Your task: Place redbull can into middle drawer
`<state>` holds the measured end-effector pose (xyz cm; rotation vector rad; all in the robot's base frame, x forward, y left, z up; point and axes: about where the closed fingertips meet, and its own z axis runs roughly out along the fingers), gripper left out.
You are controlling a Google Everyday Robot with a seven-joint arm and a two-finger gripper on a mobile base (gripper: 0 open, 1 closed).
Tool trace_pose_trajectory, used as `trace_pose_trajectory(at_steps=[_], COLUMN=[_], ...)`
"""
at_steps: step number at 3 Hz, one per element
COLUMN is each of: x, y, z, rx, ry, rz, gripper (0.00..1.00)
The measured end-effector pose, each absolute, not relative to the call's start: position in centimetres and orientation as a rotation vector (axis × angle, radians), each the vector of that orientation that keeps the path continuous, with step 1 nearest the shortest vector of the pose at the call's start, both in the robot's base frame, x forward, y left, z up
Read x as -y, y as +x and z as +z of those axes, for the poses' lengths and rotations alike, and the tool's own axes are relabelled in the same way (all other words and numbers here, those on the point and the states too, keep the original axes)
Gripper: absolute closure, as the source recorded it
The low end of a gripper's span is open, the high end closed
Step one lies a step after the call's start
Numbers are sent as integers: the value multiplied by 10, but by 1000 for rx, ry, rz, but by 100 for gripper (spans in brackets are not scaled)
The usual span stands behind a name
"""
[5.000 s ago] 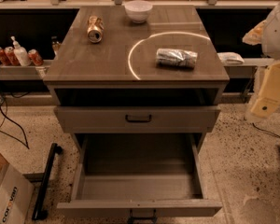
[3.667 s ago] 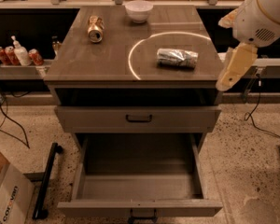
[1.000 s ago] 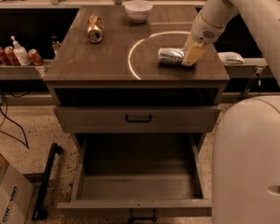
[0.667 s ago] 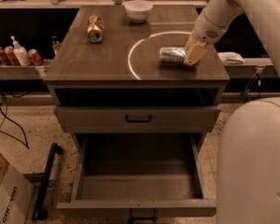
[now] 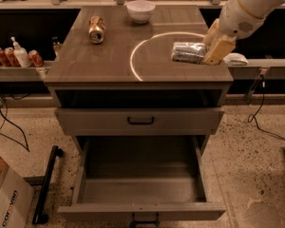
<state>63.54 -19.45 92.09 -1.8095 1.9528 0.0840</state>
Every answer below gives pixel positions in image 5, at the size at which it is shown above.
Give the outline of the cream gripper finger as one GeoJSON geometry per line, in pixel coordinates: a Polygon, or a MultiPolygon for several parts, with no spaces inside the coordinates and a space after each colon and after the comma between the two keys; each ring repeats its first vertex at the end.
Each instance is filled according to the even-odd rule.
{"type": "Polygon", "coordinates": [[[236,45],[234,41],[228,41],[219,38],[210,46],[209,50],[203,58],[203,62],[206,65],[217,65],[235,48],[235,46],[236,45]]]}

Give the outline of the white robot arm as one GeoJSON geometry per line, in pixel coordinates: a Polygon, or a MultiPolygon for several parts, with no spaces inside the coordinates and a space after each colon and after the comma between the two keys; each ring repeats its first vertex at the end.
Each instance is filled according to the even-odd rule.
{"type": "Polygon", "coordinates": [[[206,65],[219,64],[235,49],[237,40],[250,37],[282,4],[285,0],[228,0],[203,38],[208,47],[203,62],[206,65]]]}

